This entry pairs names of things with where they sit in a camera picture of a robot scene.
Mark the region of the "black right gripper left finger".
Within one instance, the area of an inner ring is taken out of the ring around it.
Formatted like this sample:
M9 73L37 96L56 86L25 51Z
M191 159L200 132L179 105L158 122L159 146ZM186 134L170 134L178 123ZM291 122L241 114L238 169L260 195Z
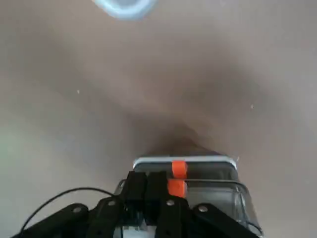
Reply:
M24 222L17 238L113 238L123 237L125 224L141 222L144 207L146 174L130 171L123 182L122 190L115 195L101 188L76 187L50 198L40 205ZM28 226L29 222L44 207L58 198L77 191L100 192L105 197L95 208L82 203L72 203L45 219Z

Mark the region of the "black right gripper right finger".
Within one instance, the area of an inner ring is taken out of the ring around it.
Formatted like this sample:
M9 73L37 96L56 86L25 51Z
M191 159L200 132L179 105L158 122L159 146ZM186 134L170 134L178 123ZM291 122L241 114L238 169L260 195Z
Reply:
M168 190L166 172L150 173L146 224L156 238L261 238L247 188L234 180L181 180L184 195Z

